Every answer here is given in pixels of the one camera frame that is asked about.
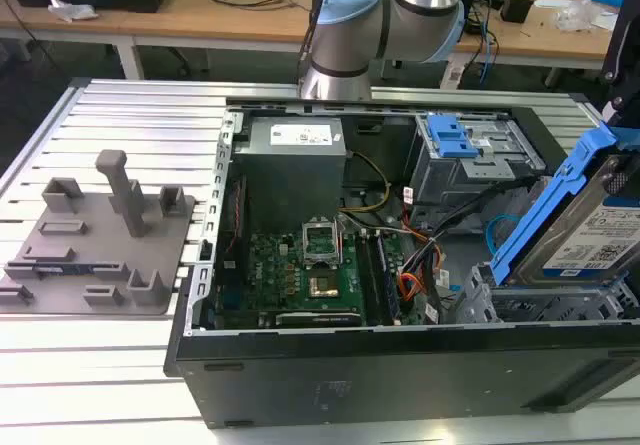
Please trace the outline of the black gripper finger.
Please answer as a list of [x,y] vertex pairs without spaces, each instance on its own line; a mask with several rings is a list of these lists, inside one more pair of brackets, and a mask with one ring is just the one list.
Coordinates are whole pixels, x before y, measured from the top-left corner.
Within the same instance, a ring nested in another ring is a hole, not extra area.
[[634,195],[634,158],[632,156],[618,156],[607,162],[603,188],[610,196]]

